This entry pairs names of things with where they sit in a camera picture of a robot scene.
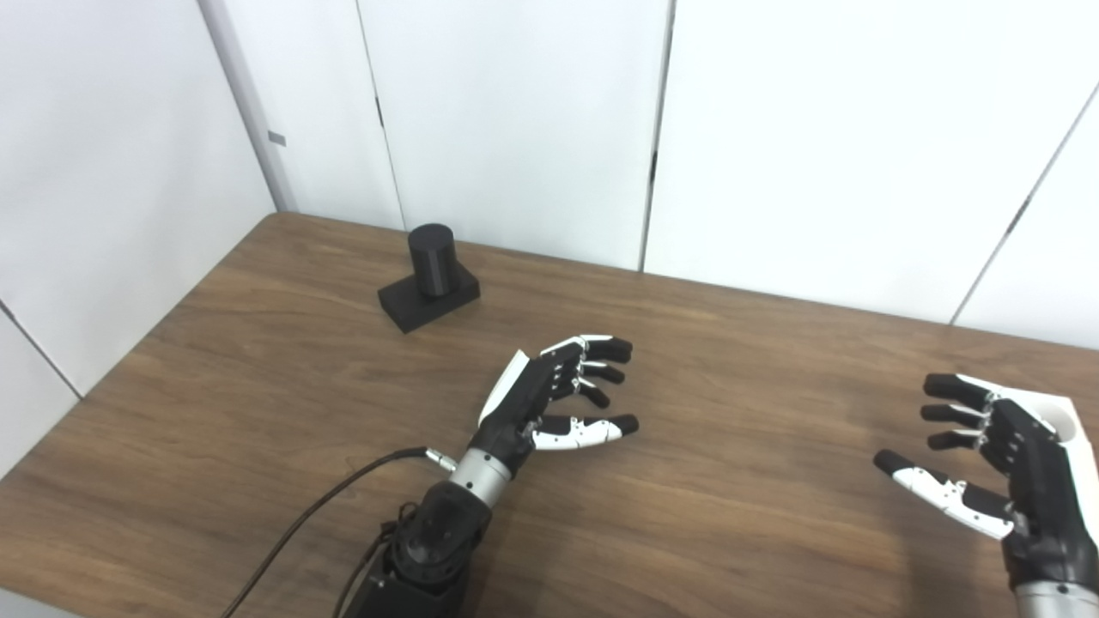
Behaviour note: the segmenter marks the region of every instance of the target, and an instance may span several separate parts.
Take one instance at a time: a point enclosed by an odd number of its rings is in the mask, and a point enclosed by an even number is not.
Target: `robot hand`
[[[931,435],[928,445],[976,450],[1008,477],[1008,496],[952,481],[888,450],[874,457],[875,465],[947,516],[1002,540],[1010,586],[1025,616],[1099,616],[1099,475],[1072,400],[953,374],[929,375],[923,390],[957,401],[924,406],[924,420],[965,428]],[[1034,595],[1066,604],[1078,596],[1087,600],[1075,607],[1087,609],[1043,605]]]
[[[543,350],[536,360],[550,362],[553,366],[548,401],[579,394],[599,408],[607,408],[610,406],[610,398],[588,378],[622,384],[625,374],[604,361],[629,363],[632,352],[633,345],[629,341],[606,334],[581,334]],[[511,363],[489,394],[477,421],[478,427],[489,415],[499,409],[504,396],[512,390],[519,376],[531,362],[532,360],[521,350],[515,352]],[[582,419],[551,415],[540,416],[532,423],[531,438],[534,449],[540,451],[582,449],[602,444],[629,435],[639,428],[637,418],[633,415]]]
[[[401,518],[344,617],[457,616],[470,556],[526,457],[536,449],[579,449],[637,430],[632,415],[582,420],[544,416],[552,400],[577,393],[607,407],[610,400],[587,377],[621,383],[625,376],[603,361],[626,363],[632,351],[620,339],[579,335],[534,358],[517,352],[492,388],[460,461],[428,453],[451,477],[428,489],[414,514]]]

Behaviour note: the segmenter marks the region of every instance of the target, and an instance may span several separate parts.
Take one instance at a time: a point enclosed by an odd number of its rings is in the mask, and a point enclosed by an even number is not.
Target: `black cable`
[[[330,489],[328,494],[321,496],[321,499],[313,503],[313,506],[306,509],[306,512],[301,514],[301,516],[298,517],[298,519],[293,523],[291,523],[289,528],[287,528],[286,532],[282,533],[282,537],[279,538],[278,542],[275,543],[275,547],[271,549],[270,553],[267,554],[267,558],[264,559],[264,561],[259,564],[259,567],[256,569],[256,572],[253,573],[252,577],[248,578],[248,583],[244,585],[240,594],[236,595],[236,598],[233,599],[233,603],[229,604],[229,607],[226,607],[225,611],[222,613],[221,618],[230,618],[230,616],[232,616],[233,613],[236,611],[238,607],[241,607],[241,604],[244,603],[244,598],[248,596],[248,593],[252,592],[252,588],[256,586],[256,582],[259,581],[259,577],[262,577],[263,574],[267,572],[267,567],[270,566],[271,562],[275,561],[275,556],[278,555],[278,552],[282,551],[282,548],[286,545],[287,541],[290,540],[290,537],[292,537],[293,533],[298,531],[298,528],[301,528],[301,525],[304,523],[306,520],[310,518],[310,516],[317,512],[322,506],[328,504],[328,501],[334,498],[337,494],[340,494],[340,492],[343,492],[352,483],[358,481],[363,476],[366,476],[368,473],[373,472],[378,467],[381,467],[382,465],[389,462],[409,457],[425,457],[425,456],[428,456],[426,446],[418,446],[415,449],[402,449],[400,451],[393,451],[392,453],[389,453],[388,455],[375,460],[366,464],[365,466],[358,468],[357,471],[355,471],[354,474],[352,474],[347,478],[344,478],[342,482],[340,482],[338,485]]]
[[[378,536],[374,538],[370,547],[366,548],[366,551],[363,553],[363,558],[358,560],[358,564],[355,565],[355,570],[351,572],[351,576],[347,577],[347,582],[344,583],[343,589],[340,591],[340,598],[336,599],[336,607],[332,610],[332,618],[341,618],[343,615],[344,603],[347,602],[347,595],[351,594],[351,588],[355,585],[355,581],[358,580],[358,576],[363,573],[363,570],[366,569],[366,565],[370,563],[370,559],[374,558],[375,552],[378,551],[378,547],[381,545],[381,543],[389,542],[389,539],[393,537],[393,532],[397,531],[397,527],[411,516],[411,514],[406,514],[404,510],[409,507],[412,508],[412,514],[414,514],[417,504],[404,503],[401,505],[400,512],[397,516],[397,521],[387,521],[381,525],[381,532],[378,532]]]
[[[370,559],[374,558],[374,553],[378,551],[378,545],[381,544],[382,534],[385,534],[385,532],[380,532],[377,537],[375,537],[374,542],[370,543],[370,547],[366,548],[366,553],[363,554],[358,564],[355,565],[355,570],[351,572],[351,577],[347,577],[347,583],[345,583],[343,589],[340,591],[340,598],[336,599],[336,607],[332,610],[332,618],[340,618],[343,615],[343,605],[347,602],[347,595],[351,593],[351,588],[355,584],[355,580],[358,580],[359,574],[363,573],[366,565],[370,563]]]

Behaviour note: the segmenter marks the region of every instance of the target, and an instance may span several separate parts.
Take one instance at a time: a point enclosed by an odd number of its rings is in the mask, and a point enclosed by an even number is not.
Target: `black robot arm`
[[[539,449],[582,448],[637,430],[632,415],[607,419],[544,417],[552,400],[580,393],[609,402],[582,376],[621,383],[601,361],[630,361],[629,342],[579,335],[529,358],[521,351],[500,376],[477,432],[447,481],[428,489],[419,507],[397,522],[382,554],[367,571],[344,618],[449,618],[469,581],[469,561],[492,519],[504,487]]]

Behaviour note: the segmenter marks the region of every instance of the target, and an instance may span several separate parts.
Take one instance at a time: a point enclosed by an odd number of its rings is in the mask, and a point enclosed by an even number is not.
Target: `white cabinet door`
[[[362,8],[410,229],[637,267],[667,0]]]
[[[957,323],[1099,350],[1099,102],[1092,98]]]
[[[76,401],[76,394],[0,312],[0,478]],[[0,611],[0,616],[14,614]]]
[[[645,269],[945,322],[1099,79],[1083,0],[679,0]]]
[[[0,2],[0,298],[78,390],[273,210],[193,1]]]
[[[201,1],[288,207],[402,228],[355,0]]]

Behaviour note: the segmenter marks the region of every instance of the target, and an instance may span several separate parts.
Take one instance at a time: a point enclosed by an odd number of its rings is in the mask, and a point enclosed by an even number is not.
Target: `black cylinder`
[[[409,234],[415,284],[424,296],[439,298],[458,289],[458,254],[454,232],[442,223],[420,225]]]

